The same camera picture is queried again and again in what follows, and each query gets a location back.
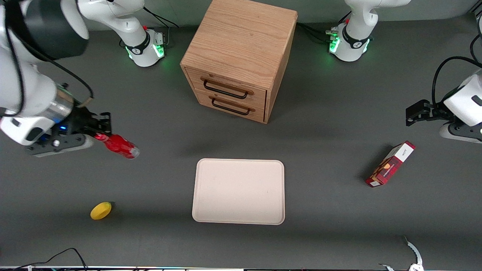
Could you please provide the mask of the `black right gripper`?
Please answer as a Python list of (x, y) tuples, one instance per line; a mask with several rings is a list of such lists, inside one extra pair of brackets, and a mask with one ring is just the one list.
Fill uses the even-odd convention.
[(98, 134), (103, 134), (104, 136), (110, 137), (112, 135), (111, 132), (92, 127), (111, 127), (111, 113), (95, 114), (90, 112), (86, 107), (74, 107), (67, 118), (52, 127), (52, 136), (86, 134), (90, 137), (96, 137)]

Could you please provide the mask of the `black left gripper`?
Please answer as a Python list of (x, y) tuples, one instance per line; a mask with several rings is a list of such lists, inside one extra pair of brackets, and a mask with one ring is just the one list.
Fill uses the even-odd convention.
[(453, 122), (453, 113), (444, 103), (431, 104), (429, 100), (422, 99), (408, 107), (405, 112), (405, 125), (411, 126), (420, 121), (447, 120)]

